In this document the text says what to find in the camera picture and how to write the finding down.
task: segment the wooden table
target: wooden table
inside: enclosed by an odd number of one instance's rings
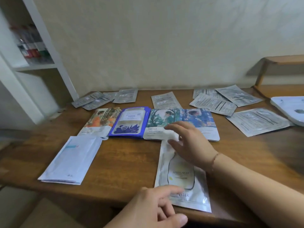
[[[245,91],[260,97],[252,88]],[[153,107],[151,96],[168,90],[139,91],[135,103],[103,107]],[[192,108],[193,90],[173,90],[183,108]],[[239,107],[243,111],[266,107],[278,112],[269,102]],[[142,186],[153,187],[161,142],[124,138],[109,138],[102,145],[80,186],[42,183],[37,178],[44,172],[69,136],[78,134],[93,111],[67,111],[52,122],[40,125],[31,138],[17,147],[1,153],[0,184],[43,192],[99,200],[111,206],[125,205]],[[304,127],[283,130],[247,138],[224,116],[213,114],[220,135],[214,148],[238,163],[304,193]],[[256,226],[259,219],[229,190],[207,176],[212,213],[176,207],[189,219],[224,226]]]

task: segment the shelf board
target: shelf board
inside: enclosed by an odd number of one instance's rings
[[[53,68],[57,68],[55,64],[37,64],[37,65],[13,67],[13,70],[26,71],[26,70],[43,70],[43,69],[53,69]]]

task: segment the person's right hand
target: person's right hand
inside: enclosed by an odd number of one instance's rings
[[[177,121],[165,126],[181,137],[183,145],[168,140],[176,152],[189,163],[207,171],[212,171],[212,162],[218,152],[212,147],[204,135],[189,122]]]

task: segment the blue illustrated packet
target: blue illustrated packet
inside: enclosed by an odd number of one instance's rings
[[[109,137],[142,138],[150,111],[146,106],[123,109],[112,126]]]

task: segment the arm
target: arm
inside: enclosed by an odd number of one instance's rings
[[[183,145],[170,145],[188,162],[212,173],[233,191],[266,224],[275,227],[304,227],[304,195],[236,163],[218,153],[194,126],[175,122],[165,129],[177,132]]]

